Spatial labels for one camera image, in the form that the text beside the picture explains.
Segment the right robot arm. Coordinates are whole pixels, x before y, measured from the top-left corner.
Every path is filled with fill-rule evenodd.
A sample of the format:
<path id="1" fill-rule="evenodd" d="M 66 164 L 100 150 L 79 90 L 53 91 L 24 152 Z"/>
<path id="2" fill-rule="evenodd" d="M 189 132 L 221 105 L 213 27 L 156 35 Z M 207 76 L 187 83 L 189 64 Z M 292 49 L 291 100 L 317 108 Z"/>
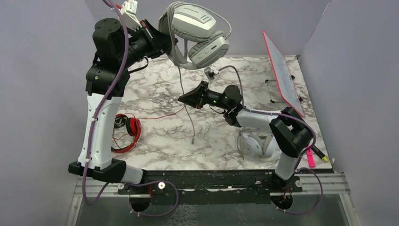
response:
<path id="1" fill-rule="evenodd" d="M 292 107 L 282 111 L 261 111 L 244 106 L 243 96 L 237 85 L 228 85 L 223 93 L 212 91 L 206 81 L 193 90 L 181 95 L 178 101 L 190 107 L 201 109 L 210 105 L 224 109 L 225 121 L 234 127 L 251 127 L 269 130 L 282 151 L 271 179 L 272 187 L 279 192 L 290 186 L 290 178 L 296 172 L 303 151 L 311 148 L 316 140 L 314 130 Z"/>

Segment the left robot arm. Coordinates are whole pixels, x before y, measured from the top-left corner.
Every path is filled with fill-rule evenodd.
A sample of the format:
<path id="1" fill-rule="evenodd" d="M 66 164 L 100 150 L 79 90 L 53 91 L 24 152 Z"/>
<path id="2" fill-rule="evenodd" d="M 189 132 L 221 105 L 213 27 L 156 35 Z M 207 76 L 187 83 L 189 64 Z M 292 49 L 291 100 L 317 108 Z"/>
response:
<path id="1" fill-rule="evenodd" d="M 130 78 L 128 69 L 145 57 L 157 58 L 171 50 L 171 40 L 147 20 L 141 27 L 123 30 L 118 19 L 105 18 L 95 24 L 93 64 L 86 74 L 88 120 L 78 160 L 68 171 L 109 183 L 130 183 L 143 193 L 148 181 L 140 168 L 112 157 L 111 141 L 115 117 Z"/>

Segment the white gaming headset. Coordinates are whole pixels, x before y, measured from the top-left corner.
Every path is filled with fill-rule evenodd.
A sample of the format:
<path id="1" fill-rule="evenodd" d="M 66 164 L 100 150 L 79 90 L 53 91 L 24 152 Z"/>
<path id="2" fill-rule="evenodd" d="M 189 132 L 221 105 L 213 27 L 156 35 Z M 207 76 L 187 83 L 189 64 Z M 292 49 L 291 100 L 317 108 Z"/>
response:
<path id="1" fill-rule="evenodd" d="M 278 144 L 272 134 L 259 136 L 253 129 L 242 129 L 237 138 L 237 149 L 244 156 L 253 158 L 270 158 Z"/>

